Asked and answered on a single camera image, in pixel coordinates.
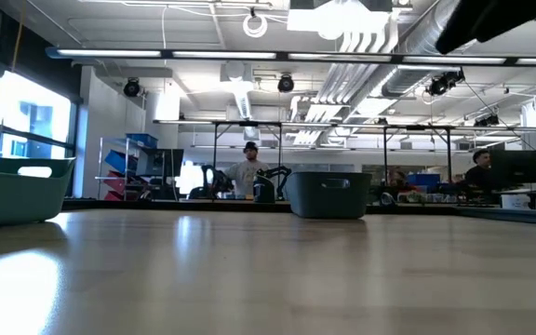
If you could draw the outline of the black background rig frame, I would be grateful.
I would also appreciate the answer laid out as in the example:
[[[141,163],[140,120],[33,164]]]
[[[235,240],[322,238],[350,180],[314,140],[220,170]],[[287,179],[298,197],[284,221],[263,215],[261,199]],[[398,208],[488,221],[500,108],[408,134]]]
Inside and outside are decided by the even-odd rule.
[[[388,137],[389,129],[401,129],[407,131],[425,131],[431,130],[435,133],[443,142],[446,143],[446,154],[447,154],[447,171],[448,171],[448,183],[452,183],[452,163],[451,163],[451,131],[454,129],[454,126],[449,125],[384,125],[382,127],[382,136],[383,136],[383,165],[384,172],[388,174],[388,159],[387,159],[387,143],[392,138]]]
[[[213,160],[212,165],[213,167],[216,167],[217,163],[217,151],[218,151],[218,138],[220,137],[218,130],[219,127],[222,125],[226,125],[227,127],[230,126],[239,126],[239,127],[265,127],[268,130],[271,130],[273,127],[277,127],[279,132],[278,134],[274,134],[274,137],[278,141],[278,155],[277,155],[277,163],[278,165],[281,165],[283,160],[283,146],[282,146],[282,138],[283,138],[283,123],[282,122],[276,122],[276,121],[252,121],[252,120],[239,120],[239,121],[226,121],[226,120],[211,120],[210,124],[214,127],[214,133],[213,133]]]

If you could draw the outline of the green plastic bin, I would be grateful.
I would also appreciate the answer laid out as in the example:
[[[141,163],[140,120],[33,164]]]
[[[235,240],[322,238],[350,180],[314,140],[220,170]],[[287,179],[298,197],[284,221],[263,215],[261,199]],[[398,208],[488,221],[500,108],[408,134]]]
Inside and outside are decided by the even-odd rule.
[[[56,217],[73,170],[73,158],[0,157],[0,225]]]

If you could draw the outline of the black spotlight cluster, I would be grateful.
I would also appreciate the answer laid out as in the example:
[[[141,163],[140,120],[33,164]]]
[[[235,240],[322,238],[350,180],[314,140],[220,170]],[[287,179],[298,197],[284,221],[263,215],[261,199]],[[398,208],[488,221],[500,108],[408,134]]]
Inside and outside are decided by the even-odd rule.
[[[444,72],[438,76],[434,76],[425,91],[432,97],[442,96],[449,90],[455,88],[464,79],[463,70]]]

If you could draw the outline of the white box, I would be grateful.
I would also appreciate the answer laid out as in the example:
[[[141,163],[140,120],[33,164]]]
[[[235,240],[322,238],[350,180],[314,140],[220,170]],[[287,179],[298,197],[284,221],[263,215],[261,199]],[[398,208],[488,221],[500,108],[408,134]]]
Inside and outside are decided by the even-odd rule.
[[[503,209],[524,209],[529,210],[530,198],[527,194],[502,194]]]

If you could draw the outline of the blue-green plastic bin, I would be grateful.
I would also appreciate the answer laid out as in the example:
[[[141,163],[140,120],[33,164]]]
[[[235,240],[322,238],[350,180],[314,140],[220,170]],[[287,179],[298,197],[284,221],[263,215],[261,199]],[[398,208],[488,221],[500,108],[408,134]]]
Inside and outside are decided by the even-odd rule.
[[[306,219],[359,219],[372,176],[359,172],[293,172],[285,184],[291,210]]]

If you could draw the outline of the black ceiling spotlight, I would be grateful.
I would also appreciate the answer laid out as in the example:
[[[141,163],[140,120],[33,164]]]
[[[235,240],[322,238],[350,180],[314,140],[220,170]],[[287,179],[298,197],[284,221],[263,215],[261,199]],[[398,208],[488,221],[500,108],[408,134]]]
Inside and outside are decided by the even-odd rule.
[[[127,97],[138,97],[141,94],[140,79],[137,77],[130,77],[123,88],[123,92]]]

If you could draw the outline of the ceiling LED light bar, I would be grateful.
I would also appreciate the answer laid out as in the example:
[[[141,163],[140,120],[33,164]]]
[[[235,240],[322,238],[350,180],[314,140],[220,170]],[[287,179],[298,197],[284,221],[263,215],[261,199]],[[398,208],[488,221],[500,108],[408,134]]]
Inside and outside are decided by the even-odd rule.
[[[48,47],[51,59],[134,59],[134,60],[251,60],[393,64],[415,66],[466,65],[489,67],[536,67],[532,56],[414,55],[389,53],[220,51],[172,49],[96,49]]]

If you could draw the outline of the white ceiling air duct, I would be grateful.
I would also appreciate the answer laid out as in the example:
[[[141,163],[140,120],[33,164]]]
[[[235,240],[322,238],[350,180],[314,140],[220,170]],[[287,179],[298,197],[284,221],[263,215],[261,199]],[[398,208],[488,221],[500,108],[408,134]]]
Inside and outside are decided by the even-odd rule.
[[[252,75],[251,65],[243,61],[229,60],[221,66],[221,88],[234,95],[239,115],[244,120],[252,118],[248,95],[255,88]]]

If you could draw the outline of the large window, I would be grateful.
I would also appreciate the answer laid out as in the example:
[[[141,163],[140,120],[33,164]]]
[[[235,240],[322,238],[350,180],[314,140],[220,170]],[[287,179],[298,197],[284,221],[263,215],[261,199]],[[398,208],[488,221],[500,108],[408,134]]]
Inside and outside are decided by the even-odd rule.
[[[62,159],[74,153],[75,105],[35,82],[0,77],[0,157]]]

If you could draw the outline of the black aluminium table frame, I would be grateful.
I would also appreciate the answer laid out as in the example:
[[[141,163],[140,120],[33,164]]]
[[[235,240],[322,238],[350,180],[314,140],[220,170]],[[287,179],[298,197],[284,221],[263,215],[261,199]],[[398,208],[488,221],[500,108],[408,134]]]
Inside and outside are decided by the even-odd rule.
[[[291,213],[290,205],[284,202],[256,204],[238,200],[195,200],[193,202],[148,202],[148,201],[104,201],[91,199],[65,199],[62,211],[89,209],[134,209],[134,210],[177,210],[177,211],[217,211],[217,212],[257,212]],[[409,216],[457,216],[482,220],[512,221],[536,224],[536,210],[455,207],[450,204],[432,206],[409,205],[393,207],[366,206],[367,215],[409,215]]]

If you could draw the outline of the blue crate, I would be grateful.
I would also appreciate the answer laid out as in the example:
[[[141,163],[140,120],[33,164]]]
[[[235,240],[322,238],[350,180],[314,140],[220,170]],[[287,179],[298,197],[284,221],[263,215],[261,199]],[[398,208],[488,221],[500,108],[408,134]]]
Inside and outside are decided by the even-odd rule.
[[[409,184],[415,186],[435,187],[440,183],[440,175],[436,173],[416,173],[407,176]]]

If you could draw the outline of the red storage bin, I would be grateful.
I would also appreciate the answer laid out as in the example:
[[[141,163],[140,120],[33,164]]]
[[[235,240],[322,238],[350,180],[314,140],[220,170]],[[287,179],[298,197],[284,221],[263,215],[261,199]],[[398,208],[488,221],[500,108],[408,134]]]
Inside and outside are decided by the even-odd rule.
[[[123,194],[126,189],[126,177],[123,173],[109,171],[103,182],[116,193]]]

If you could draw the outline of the person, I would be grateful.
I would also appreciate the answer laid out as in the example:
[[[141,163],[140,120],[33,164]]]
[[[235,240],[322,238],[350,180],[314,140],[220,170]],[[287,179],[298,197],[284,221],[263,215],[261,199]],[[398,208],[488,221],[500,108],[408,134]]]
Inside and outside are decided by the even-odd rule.
[[[392,170],[389,174],[388,184],[395,188],[406,188],[409,186],[407,175],[403,171],[397,169]]]
[[[474,166],[464,174],[464,181],[471,187],[481,190],[490,190],[490,152],[486,149],[478,150],[473,154]]]
[[[253,196],[253,180],[259,170],[267,170],[269,166],[258,159],[258,146],[248,141],[243,150],[245,160],[228,167],[224,174],[234,181],[234,191],[237,198]]]

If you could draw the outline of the dark computer monitor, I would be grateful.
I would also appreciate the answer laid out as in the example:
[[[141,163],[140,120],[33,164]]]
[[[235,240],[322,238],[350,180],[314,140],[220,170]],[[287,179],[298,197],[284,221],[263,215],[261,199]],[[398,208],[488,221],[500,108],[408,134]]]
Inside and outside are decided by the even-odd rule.
[[[136,174],[144,177],[179,177],[182,149],[142,149]]]
[[[490,151],[490,177],[498,186],[536,183],[535,151]]]

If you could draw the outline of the blue storage bin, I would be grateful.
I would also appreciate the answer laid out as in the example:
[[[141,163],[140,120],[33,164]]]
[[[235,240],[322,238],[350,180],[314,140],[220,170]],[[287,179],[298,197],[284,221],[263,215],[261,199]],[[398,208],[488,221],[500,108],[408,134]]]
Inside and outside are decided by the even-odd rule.
[[[135,173],[138,165],[138,158],[133,155],[111,150],[104,158],[104,162],[119,173]]]
[[[157,147],[158,139],[146,133],[128,133],[127,137],[130,140],[136,141],[141,146],[155,149]]]

